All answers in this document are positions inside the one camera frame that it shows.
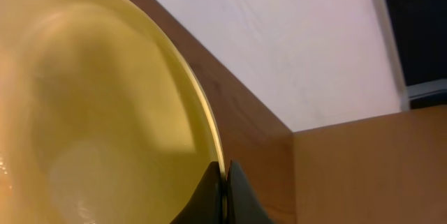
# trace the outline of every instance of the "white wall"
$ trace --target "white wall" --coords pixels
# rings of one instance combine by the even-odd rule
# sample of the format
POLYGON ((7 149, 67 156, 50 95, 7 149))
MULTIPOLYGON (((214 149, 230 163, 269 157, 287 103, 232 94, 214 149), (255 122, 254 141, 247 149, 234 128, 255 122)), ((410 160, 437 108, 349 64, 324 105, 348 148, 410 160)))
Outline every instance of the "white wall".
POLYGON ((158 0, 291 130, 400 111, 372 0, 158 0))

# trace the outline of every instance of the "yellow bowl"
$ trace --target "yellow bowl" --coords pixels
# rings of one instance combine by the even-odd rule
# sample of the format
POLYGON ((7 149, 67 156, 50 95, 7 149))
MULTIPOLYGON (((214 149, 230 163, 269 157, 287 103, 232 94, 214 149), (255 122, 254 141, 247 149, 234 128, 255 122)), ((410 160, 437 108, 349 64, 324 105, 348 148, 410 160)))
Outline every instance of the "yellow bowl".
POLYGON ((129 0, 0 0, 0 223, 169 223, 210 161, 211 109, 129 0))

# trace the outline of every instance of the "white panel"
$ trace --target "white panel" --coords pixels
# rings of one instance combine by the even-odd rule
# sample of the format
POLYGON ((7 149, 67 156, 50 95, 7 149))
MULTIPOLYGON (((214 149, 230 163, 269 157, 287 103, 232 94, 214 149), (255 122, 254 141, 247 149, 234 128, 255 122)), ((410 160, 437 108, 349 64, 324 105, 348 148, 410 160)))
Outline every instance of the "white panel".
POLYGON ((158 0, 291 130, 400 111, 372 0, 158 0))

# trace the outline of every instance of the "table surface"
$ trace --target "table surface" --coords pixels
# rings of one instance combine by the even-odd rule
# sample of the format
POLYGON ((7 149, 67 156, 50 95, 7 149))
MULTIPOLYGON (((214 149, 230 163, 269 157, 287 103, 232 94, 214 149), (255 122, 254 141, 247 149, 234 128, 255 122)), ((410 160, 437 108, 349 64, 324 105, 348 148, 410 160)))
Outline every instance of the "table surface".
POLYGON ((299 224, 447 223, 447 106, 295 134, 299 224))
POLYGON ((238 160, 276 223, 295 222, 290 130, 156 0, 131 0, 168 35, 196 74, 213 110, 223 154, 238 160))

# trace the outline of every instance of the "brown surface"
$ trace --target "brown surface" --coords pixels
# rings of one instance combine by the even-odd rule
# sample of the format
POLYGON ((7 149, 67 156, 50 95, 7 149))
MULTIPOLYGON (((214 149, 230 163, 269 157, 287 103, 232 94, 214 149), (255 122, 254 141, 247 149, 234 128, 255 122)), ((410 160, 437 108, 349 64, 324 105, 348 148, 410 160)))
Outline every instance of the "brown surface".
POLYGON ((210 101, 223 152, 239 160, 278 224, 295 222, 291 132, 155 0, 131 0, 168 35, 210 101))
POLYGON ((447 223, 447 106, 295 134, 299 224, 447 223))

